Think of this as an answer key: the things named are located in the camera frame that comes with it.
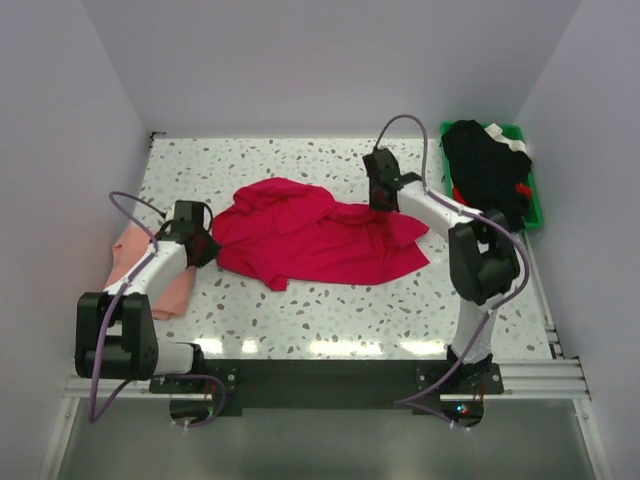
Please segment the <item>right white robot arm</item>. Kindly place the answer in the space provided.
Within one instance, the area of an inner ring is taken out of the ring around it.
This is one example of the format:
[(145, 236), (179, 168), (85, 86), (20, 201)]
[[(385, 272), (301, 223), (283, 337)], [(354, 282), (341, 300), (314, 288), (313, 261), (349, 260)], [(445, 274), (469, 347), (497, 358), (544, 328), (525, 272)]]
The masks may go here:
[(508, 231), (498, 211), (483, 213), (428, 187), (425, 178), (401, 173), (388, 149), (363, 157), (369, 182), (369, 206), (420, 221), (448, 245), (449, 277), (460, 298), (457, 327), (447, 346), (449, 365), (429, 393), (447, 385), (469, 392), (492, 363), (492, 336), (498, 310), (524, 289), (530, 265), (526, 251)]

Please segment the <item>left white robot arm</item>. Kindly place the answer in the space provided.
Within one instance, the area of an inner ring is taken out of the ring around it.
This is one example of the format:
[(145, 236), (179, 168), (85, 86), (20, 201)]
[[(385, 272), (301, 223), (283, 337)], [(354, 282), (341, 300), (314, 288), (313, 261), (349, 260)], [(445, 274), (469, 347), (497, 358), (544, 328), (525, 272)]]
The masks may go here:
[(213, 214), (199, 201), (179, 200), (126, 273), (77, 302), (74, 363), (82, 378), (125, 381), (171, 375), (185, 392), (200, 390), (207, 368), (192, 343), (157, 340), (152, 306), (189, 267), (201, 268), (220, 251), (211, 235)]

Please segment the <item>magenta red t shirt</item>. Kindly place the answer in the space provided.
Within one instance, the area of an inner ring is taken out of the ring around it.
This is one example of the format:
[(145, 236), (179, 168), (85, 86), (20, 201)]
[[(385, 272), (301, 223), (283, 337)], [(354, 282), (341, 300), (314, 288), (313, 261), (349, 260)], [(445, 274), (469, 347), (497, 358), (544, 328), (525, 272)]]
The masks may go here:
[(284, 291), (291, 280), (371, 286), (411, 274), (429, 263), (417, 244), (428, 231), (406, 215), (271, 178), (239, 189), (212, 236), (219, 267)]

